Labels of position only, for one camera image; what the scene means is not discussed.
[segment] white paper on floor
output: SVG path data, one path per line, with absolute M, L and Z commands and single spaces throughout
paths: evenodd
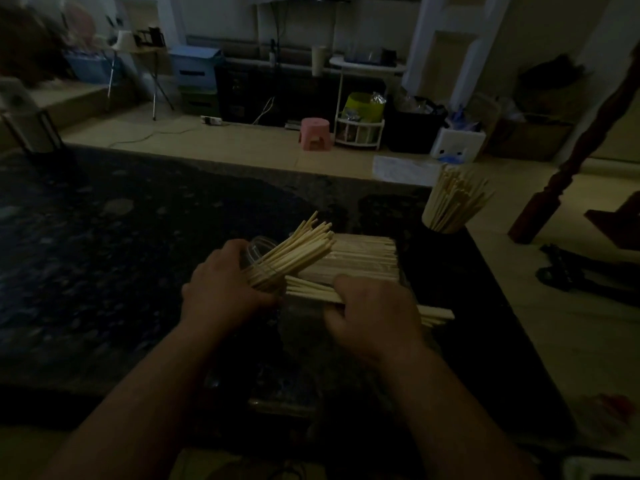
M 396 184 L 433 187 L 440 174 L 441 163 L 404 158 L 373 157 L 373 178 Z

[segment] hand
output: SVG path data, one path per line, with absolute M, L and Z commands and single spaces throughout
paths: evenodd
M 182 286 L 181 326 L 221 339 L 258 309 L 276 304 L 276 297 L 254 290 L 240 271 L 240 252 L 249 243 L 227 241 L 213 251 Z
M 420 313 L 411 292 L 389 281 L 337 276 L 333 287 L 345 303 L 324 311 L 326 327 L 347 350 L 383 371 L 424 349 Z

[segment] black bin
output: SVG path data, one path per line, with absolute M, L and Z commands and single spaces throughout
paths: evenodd
M 385 129 L 382 142 L 392 152 L 399 153 L 429 153 L 438 131 L 445 124 L 447 110 L 425 98 L 416 98 L 418 102 L 425 101 L 433 108 L 430 114 L 416 114 L 414 112 L 400 112 L 396 110 L 393 97 L 389 96 L 385 106 Z

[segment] red object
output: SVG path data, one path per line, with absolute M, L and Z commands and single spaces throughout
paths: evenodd
M 315 150 L 331 150 L 332 141 L 329 132 L 329 121 L 322 118 L 305 118 L 300 124 L 298 142 L 302 143 L 304 151 L 311 151 L 311 142 L 318 139 Z

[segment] person's left hand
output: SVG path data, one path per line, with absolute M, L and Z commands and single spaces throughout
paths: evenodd
M 182 286 L 181 327 L 223 338 L 258 309 L 274 306 L 276 297 L 254 290 L 240 271 L 240 252 L 248 242 L 227 241 L 213 251 Z

